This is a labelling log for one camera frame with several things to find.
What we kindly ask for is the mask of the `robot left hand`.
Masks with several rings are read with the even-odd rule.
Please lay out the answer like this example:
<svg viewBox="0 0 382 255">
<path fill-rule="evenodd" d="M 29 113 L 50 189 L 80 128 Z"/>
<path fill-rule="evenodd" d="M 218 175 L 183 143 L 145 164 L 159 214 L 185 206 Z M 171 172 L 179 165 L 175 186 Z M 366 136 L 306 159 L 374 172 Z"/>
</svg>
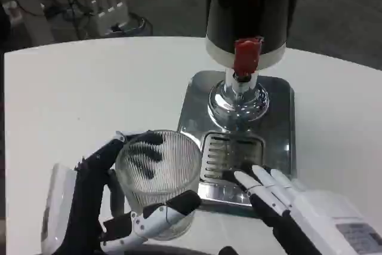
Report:
<svg viewBox="0 0 382 255">
<path fill-rule="evenodd" d="M 43 254 L 119 254 L 171 239 L 200 206 L 201 151 L 176 131 L 117 133 L 75 168 L 56 164 L 41 231 Z"/>
</svg>

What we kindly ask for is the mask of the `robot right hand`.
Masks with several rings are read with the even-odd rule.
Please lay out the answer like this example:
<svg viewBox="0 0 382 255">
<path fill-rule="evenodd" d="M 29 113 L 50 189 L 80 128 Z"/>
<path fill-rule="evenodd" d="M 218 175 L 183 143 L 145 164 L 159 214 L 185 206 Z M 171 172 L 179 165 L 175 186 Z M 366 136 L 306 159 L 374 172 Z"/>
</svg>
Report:
<svg viewBox="0 0 382 255">
<path fill-rule="evenodd" d="M 244 191 L 287 254 L 381 254 L 381 234 L 345 196 L 299 189 L 280 170 L 249 162 L 222 178 Z"/>
</svg>

